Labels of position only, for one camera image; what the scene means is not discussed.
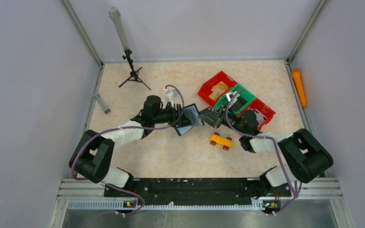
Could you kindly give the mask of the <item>black leather card holder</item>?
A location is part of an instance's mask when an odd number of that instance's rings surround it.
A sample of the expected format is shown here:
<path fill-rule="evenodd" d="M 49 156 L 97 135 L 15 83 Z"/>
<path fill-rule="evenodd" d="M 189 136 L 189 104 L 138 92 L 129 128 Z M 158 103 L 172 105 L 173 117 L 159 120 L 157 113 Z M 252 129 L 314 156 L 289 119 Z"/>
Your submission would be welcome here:
<path fill-rule="evenodd" d="M 199 110 L 196 104 L 190 104 L 184 107 L 181 125 L 175 130 L 178 136 L 182 136 L 194 127 L 204 126 L 204 121 L 199 118 Z"/>

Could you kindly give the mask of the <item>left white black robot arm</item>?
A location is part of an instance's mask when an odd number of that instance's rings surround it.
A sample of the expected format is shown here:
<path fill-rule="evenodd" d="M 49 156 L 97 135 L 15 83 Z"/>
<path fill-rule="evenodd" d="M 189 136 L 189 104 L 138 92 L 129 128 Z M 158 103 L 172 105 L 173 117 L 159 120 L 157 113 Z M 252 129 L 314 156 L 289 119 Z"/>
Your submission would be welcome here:
<path fill-rule="evenodd" d="M 72 175 L 80 174 L 93 183 L 114 185 L 121 196 L 130 195 L 134 188 L 132 175 L 120 168 L 111 167 L 113 152 L 147 137 L 156 129 L 156 124 L 181 128 L 191 125 L 192 120 L 184 114 L 181 104 L 168 102 L 163 106 L 160 97 L 150 95 L 139 114 L 125 124 L 102 134 L 93 130 L 83 133 L 69 160 Z"/>

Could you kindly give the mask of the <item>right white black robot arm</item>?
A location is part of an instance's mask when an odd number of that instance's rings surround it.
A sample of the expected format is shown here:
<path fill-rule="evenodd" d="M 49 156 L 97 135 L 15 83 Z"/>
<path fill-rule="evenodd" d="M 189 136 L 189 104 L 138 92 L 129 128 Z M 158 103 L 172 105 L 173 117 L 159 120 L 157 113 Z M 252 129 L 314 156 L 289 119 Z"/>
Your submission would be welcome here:
<path fill-rule="evenodd" d="M 279 165 L 259 177 L 259 185 L 254 193 L 257 197 L 272 196 L 280 186 L 292 181 L 309 183 L 334 164 L 330 153 L 305 128 L 288 136 L 259 131 L 260 113 L 256 110 L 246 110 L 237 116 L 226 105 L 222 105 L 217 110 L 205 108 L 198 117 L 215 129 L 224 125 L 240 133 L 240 145 L 247 152 L 271 152 L 277 155 Z"/>

